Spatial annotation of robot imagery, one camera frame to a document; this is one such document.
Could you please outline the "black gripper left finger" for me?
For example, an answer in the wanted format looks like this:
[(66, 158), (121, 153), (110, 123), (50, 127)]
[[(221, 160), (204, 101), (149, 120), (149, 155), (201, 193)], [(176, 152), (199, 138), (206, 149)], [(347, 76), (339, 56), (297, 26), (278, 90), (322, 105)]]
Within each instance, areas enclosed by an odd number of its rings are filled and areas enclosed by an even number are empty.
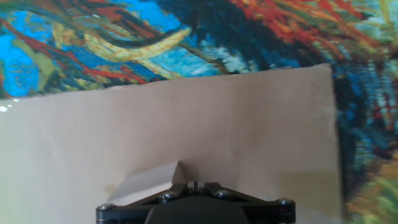
[(105, 203), (96, 208), (96, 224), (145, 223), (150, 212), (158, 205), (192, 196), (195, 182), (172, 184), (169, 189), (145, 196), (127, 205)]

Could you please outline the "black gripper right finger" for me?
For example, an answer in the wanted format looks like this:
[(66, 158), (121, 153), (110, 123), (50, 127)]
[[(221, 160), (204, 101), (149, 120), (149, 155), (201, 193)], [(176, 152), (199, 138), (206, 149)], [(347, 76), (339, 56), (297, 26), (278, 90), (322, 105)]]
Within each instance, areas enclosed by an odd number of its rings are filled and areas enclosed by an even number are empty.
[(218, 182), (197, 182), (197, 194), (237, 205), (249, 223), (296, 223), (296, 203), (288, 198), (262, 200)]

